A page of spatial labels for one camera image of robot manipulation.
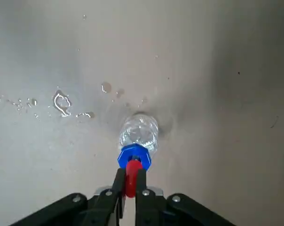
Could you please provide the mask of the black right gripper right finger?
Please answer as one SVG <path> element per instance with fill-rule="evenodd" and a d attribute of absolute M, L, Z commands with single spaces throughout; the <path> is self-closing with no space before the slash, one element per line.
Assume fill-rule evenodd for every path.
<path fill-rule="evenodd" d="M 136 226 L 232 226 L 222 216 L 191 199 L 175 193 L 167 198 L 147 188 L 146 170 L 137 173 Z"/>

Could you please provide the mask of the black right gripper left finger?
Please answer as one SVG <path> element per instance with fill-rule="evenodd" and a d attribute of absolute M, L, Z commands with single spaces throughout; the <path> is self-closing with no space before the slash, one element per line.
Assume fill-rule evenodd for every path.
<path fill-rule="evenodd" d="M 13 226 L 118 226 L 123 217 L 126 170 L 118 169 L 113 185 L 88 199 L 72 193 L 13 223 Z"/>

